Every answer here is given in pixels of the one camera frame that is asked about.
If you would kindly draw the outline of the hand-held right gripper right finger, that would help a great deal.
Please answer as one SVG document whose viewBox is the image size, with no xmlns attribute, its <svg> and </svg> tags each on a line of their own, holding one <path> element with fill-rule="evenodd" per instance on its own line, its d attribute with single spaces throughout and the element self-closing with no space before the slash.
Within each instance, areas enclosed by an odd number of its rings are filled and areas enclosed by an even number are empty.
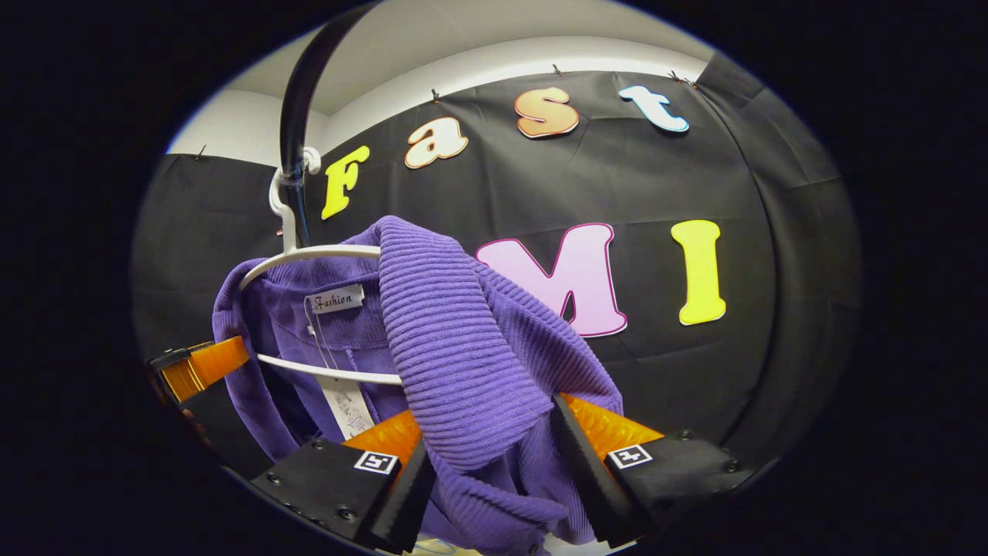
<svg viewBox="0 0 988 556">
<path fill-rule="evenodd" d="M 705 520 L 763 472 L 692 430 L 656 432 L 575 395 L 553 395 L 551 425 L 596 541 L 610 547 Z"/>
</svg>

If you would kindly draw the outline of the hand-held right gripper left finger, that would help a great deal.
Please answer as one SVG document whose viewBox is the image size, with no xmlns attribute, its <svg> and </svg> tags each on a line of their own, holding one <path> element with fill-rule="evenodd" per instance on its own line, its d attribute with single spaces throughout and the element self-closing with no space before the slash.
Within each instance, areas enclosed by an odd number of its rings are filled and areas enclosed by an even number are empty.
<svg viewBox="0 0 988 556">
<path fill-rule="evenodd" d="M 312 439 L 251 481 L 273 503 L 367 550 L 413 550 L 435 483 L 406 409 L 343 441 Z"/>
</svg>

